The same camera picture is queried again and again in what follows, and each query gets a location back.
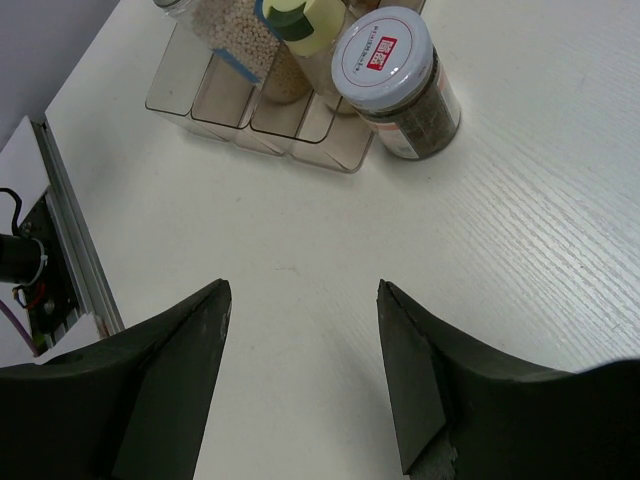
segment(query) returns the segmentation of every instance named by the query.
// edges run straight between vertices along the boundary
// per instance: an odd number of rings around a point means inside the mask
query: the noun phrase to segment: dark jar contents
[[[412,95],[385,110],[357,110],[391,152],[412,160],[423,160],[446,147],[461,116],[435,48],[431,73]]]

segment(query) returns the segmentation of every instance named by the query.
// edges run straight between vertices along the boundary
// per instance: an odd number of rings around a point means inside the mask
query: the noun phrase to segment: black cylinder
[[[29,283],[40,268],[40,254],[35,240],[0,234],[0,283]]]

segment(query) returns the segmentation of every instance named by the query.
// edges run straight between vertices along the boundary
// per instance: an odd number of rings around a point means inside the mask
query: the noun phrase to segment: black cable
[[[14,210],[13,218],[11,219],[11,234],[16,237],[23,236],[20,232],[20,228],[18,228],[18,218],[20,217],[20,211],[22,211],[22,199],[20,198],[20,195],[6,187],[0,187],[0,193],[11,195],[13,200],[16,202],[16,209]]]

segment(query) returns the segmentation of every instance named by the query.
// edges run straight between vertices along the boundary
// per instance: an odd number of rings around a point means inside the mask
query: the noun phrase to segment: white lid
[[[347,31],[333,55],[331,75],[340,94],[363,110],[393,107],[431,71],[433,42],[419,14],[385,7]]]

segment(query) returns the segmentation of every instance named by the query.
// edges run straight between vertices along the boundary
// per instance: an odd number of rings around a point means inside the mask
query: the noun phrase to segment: wood grain surface
[[[640,355],[640,4],[430,0],[462,104],[441,154],[344,176],[144,110],[173,25],[121,2],[48,110],[125,323],[218,277],[229,339],[196,479],[400,479],[380,278],[504,351]]]

